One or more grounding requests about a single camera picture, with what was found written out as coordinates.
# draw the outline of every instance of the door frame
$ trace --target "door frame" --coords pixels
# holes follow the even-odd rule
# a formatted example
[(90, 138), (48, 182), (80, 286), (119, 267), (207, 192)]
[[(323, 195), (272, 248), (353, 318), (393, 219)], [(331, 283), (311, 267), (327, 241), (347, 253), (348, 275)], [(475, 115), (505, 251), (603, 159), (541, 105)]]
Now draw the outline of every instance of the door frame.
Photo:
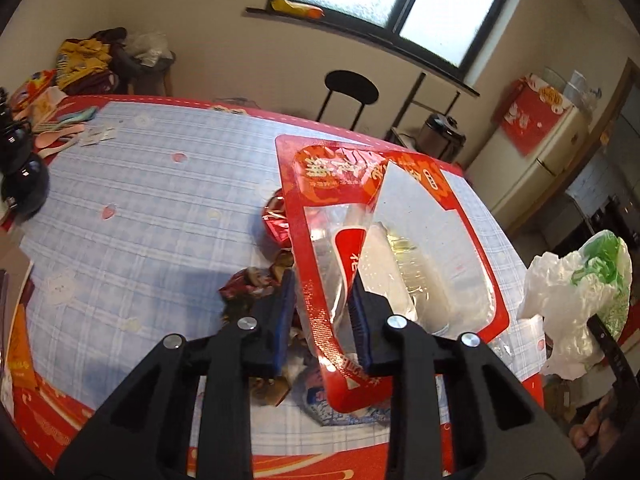
[(618, 85), (604, 109), (602, 115), (598, 119), (598, 122), (593, 127), (593, 130), (584, 141), (582, 146), (575, 153), (569, 166), (553, 181), (551, 186), (545, 190), (545, 192), (533, 202), (533, 204), (520, 216), (506, 230), (507, 236), (513, 237), (520, 232), (523, 225), (532, 218), (542, 207), (553, 197), (563, 193), (564, 190), (578, 177), (580, 172), (587, 165), (587, 162), (591, 160), (593, 155), (598, 151), (601, 146), (600, 137), (602, 134), (607, 133), (615, 124), (616, 119), (622, 111), (622, 107), (625, 105), (626, 98), (629, 96), (629, 92), (634, 85), (640, 86), (640, 68), (631, 59), (626, 60), (626, 65), (618, 81)]

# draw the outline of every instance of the hand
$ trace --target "hand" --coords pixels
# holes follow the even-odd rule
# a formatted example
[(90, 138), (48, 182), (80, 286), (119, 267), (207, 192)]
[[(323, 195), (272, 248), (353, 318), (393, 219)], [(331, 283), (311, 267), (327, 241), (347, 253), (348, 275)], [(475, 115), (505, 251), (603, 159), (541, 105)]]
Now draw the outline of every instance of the hand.
[(589, 443), (589, 439), (598, 434), (598, 450), (600, 455), (607, 454), (620, 436), (618, 428), (607, 418), (600, 422), (604, 407), (613, 397), (613, 391), (602, 397), (600, 403), (591, 410), (583, 424), (577, 424), (569, 430), (569, 439), (575, 449), (580, 451)]

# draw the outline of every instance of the blue plaid tablecloth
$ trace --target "blue plaid tablecloth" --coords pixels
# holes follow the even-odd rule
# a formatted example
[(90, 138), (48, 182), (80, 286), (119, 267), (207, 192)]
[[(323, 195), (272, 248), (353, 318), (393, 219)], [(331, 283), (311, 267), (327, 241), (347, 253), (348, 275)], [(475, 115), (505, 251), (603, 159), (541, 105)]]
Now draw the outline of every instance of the blue plaid tablecloth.
[[(36, 290), (28, 332), (36, 371), (97, 408), (168, 333), (210, 335), (218, 289), (247, 266), (265, 267), (260, 211), (280, 187), (279, 134), (344, 140), (215, 110), (110, 103), (92, 125), (116, 139), (74, 146), (50, 165), (42, 210), (24, 225)], [(445, 174), (494, 269), (511, 314), (503, 335), (512, 371), (540, 370), (542, 322), (514, 322), (525, 267), (466, 181)], [(447, 418), (446, 407), (441, 409)], [(252, 445), (263, 455), (337, 452), (388, 440), (377, 424), (322, 428), (292, 399), (252, 406)]]

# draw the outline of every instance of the refrigerator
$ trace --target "refrigerator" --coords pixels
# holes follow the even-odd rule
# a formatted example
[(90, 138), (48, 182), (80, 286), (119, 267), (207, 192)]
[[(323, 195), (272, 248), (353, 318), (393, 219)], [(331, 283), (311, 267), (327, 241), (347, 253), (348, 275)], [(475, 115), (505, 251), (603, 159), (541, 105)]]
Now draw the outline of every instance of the refrigerator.
[(529, 155), (522, 156), (498, 127), (466, 176), (506, 230), (569, 166), (588, 133), (587, 117), (573, 106)]

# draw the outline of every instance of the window frame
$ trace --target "window frame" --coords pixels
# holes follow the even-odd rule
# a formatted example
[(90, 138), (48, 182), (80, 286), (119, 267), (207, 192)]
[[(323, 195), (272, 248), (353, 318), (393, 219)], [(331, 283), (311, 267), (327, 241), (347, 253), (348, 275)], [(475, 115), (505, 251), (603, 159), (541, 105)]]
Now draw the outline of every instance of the window frame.
[[(273, 0), (267, 0), (266, 9), (268, 12), (272, 12), (272, 10), (270, 10), (272, 1)], [(324, 23), (341, 32), (351, 33), (358, 38), (369, 39), (374, 44), (386, 46), (390, 50), (398, 51), (398, 54), (408, 54), (410, 58), (417, 59), (427, 67), (434, 68), (436, 72), (444, 73), (456, 81), (462, 82), (494, 28), (506, 1), (507, 0), (494, 0), (484, 21), (478, 28), (474, 40), (469, 45), (460, 66), (455, 66), (434, 52), (400, 36), (402, 26), (415, 0), (397, 0), (391, 10), (386, 27), (380, 27), (379, 25), (366, 22), (355, 16), (350, 16), (333, 9), (323, 9), (324, 18), (313, 21)]]

